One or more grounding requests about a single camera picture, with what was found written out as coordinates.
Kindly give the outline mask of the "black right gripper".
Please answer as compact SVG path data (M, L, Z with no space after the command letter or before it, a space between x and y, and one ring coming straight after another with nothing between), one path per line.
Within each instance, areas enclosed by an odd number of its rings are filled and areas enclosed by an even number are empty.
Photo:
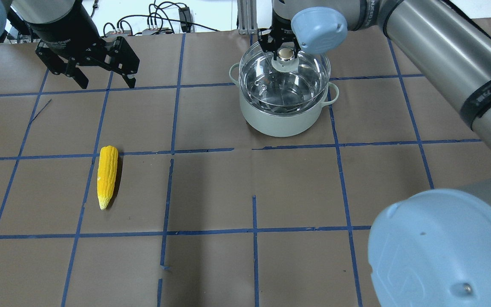
M272 60L276 60L277 51L284 43L292 44L290 60L296 59L301 51L297 37L292 31L292 21L281 17L276 12L271 14L271 27L257 30L257 40L262 51Z

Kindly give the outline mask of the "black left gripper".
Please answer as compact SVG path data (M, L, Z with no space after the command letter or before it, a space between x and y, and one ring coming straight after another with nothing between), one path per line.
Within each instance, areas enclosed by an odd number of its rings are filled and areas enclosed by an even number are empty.
M37 21L41 41L35 53L54 75L72 78L82 89L89 80L77 66L99 66L120 75L130 89L136 85L140 59L124 37L104 41L82 4L65 4L49 21Z

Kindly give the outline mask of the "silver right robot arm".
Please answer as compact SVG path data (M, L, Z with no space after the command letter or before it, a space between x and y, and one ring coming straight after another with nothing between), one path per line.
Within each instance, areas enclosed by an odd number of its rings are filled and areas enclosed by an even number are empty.
M312 128L252 131L256 305L378 307L370 226L434 188L491 178L491 152L378 27L329 52L339 99Z

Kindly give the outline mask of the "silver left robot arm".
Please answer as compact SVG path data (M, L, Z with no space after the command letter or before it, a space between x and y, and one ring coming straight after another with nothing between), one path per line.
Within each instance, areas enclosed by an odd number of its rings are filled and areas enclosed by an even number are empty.
M80 0L0 0L0 36L11 9L39 37L35 52L52 74L86 89L89 80L80 66L101 67L135 87L140 63L135 51L124 37L105 41Z

